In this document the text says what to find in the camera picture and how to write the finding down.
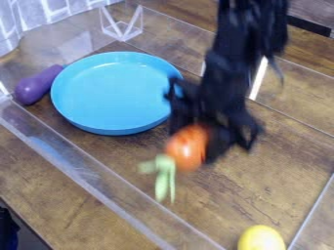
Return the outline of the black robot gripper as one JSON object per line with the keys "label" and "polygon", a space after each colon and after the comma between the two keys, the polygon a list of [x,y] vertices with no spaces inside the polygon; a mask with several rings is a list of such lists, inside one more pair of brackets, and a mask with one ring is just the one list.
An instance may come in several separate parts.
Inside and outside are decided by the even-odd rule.
{"label": "black robot gripper", "polygon": [[197,119],[227,120],[229,143],[249,151],[261,126],[245,108],[251,74],[261,59],[275,61],[287,44],[287,0],[219,0],[216,32],[204,55],[200,83],[168,78],[168,132]]}

